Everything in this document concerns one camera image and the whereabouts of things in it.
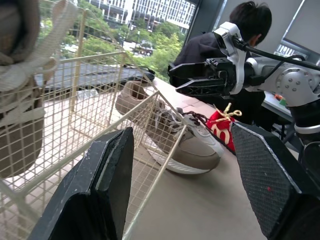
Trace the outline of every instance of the red drawstring bag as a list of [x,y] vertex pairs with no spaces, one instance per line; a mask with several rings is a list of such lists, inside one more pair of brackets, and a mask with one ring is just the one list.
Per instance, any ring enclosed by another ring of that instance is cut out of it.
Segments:
[[232,116],[242,116],[242,112],[235,110],[234,112],[229,112],[231,103],[225,108],[223,112],[216,109],[216,112],[211,115],[208,119],[206,125],[213,134],[220,140],[225,147],[227,147],[233,154],[235,153],[234,141],[231,134],[231,123],[235,121]]

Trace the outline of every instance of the white sole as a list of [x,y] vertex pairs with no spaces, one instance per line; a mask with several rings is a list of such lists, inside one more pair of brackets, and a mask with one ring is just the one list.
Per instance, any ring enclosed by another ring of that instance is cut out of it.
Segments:
[[[148,144],[148,148],[146,148],[146,150],[149,152],[149,154],[151,155],[151,157],[157,162],[159,163],[161,166],[165,163],[166,161],[166,154],[163,152],[163,154],[159,154],[159,150],[161,151],[161,149],[156,145],[156,143],[148,136],[145,136],[145,142]],[[188,175],[192,175],[192,174],[204,174],[209,172],[211,169],[207,169],[207,170],[203,170],[203,169],[198,169],[198,168],[194,168],[191,166],[187,166],[184,165],[174,159],[170,159],[166,169],[173,171],[175,173],[178,174],[188,174]]]

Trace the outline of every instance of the building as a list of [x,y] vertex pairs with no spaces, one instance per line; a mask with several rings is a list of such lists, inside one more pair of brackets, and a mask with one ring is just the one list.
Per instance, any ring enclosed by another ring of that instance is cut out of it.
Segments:
[[104,19],[119,24],[142,18],[148,30],[168,21],[186,33],[195,12],[195,5],[185,0],[88,0],[102,9]]

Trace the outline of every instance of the wire basket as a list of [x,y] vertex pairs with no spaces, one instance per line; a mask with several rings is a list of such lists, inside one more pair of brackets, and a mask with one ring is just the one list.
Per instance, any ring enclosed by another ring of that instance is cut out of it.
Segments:
[[[52,27],[46,15],[50,8],[50,1],[40,3],[38,41]],[[30,86],[45,116],[0,128],[0,239],[27,239],[57,186],[90,144],[106,133],[130,126],[134,159],[123,237],[127,239],[184,134],[186,126],[171,132],[167,116],[157,115],[159,105],[167,112],[175,110],[145,75],[134,79],[143,83],[133,90],[143,94],[142,100],[119,111],[126,105],[118,98],[129,77],[123,66],[134,62],[103,26],[90,10],[80,8],[76,23],[57,50],[61,54],[58,69],[34,76],[37,84]],[[162,127],[153,132],[156,117]]]

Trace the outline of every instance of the black hair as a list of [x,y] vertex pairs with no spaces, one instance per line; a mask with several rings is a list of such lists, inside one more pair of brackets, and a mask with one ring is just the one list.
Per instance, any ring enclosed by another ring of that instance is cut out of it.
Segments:
[[253,36],[261,34],[256,44],[265,39],[272,23],[269,7],[248,1],[239,4],[230,14],[230,22],[237,25],[243,40],[249,41]]

